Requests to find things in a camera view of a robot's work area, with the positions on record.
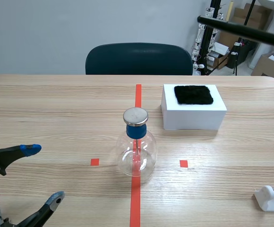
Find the red tape square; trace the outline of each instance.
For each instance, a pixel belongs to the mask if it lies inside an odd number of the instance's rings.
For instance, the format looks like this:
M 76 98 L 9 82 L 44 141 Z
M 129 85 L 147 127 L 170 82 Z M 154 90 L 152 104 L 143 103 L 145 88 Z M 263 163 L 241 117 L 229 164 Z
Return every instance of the red tape square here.
M 91 166 L 99 166 L 99 158 L 92 158 Z
M 180 167 L 188 168 L 188 161 L 187 160 L 180 160 Z

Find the glass flask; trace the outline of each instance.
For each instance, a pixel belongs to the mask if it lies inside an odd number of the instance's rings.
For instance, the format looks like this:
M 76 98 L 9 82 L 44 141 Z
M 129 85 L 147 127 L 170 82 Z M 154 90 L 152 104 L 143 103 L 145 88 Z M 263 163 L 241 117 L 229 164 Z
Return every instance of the glass flask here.
M 147 111 L 138 107 L 123 114 L 127 130 L 116 143 L 117 162 L 119 168 L 130 176 L 150 175 L 156 163 L 156 140 L 146 130 L 147 119 Z

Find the white foam block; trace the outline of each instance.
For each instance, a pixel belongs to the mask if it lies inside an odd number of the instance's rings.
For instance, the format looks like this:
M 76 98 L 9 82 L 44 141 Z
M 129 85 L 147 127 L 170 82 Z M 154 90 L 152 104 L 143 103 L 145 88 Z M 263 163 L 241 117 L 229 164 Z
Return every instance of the white foam block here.
M 188 85 L 191 84 L 164 84 L 161 101 L 163 128 L 218 130 L 227 109 L 216 85 L 204 85 L 208 87 L 214 99 L 211 105 L 180 105 L 174 88 Z

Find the wooden table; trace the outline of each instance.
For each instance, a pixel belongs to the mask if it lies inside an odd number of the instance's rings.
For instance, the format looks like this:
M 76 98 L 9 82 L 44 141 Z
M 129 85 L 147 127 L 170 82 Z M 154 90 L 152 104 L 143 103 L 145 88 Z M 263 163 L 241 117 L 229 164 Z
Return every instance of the wooden table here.
M 0 75 L 0 148 L 39 143 L 0 176 L 0 207 L 18 223 L 57 191 L 47 227 L 128 227 L 131 177 L 114 144 L 134 106 L 135 84 L 158 159 L 141 188 L 142 227 L 274 227 L 255 188 L 274 187 L 274 79 L 269 77 Z M 219 131 L 165 131 L 164 83 L 216 84 L 228 112 Z M 90 159 L 99 158 L 99 166 Z M 180 168 L 180 160 L 189 168 Z

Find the dark green chair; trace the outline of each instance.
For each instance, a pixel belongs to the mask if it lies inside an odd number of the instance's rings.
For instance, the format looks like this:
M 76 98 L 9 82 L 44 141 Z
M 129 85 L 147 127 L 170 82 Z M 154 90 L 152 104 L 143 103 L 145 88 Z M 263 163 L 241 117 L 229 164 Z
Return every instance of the dark green chair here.
M 87 75 L 192 75 L 183 48 L 167 44 L 124 43 L 95 47 L 86 58 Z

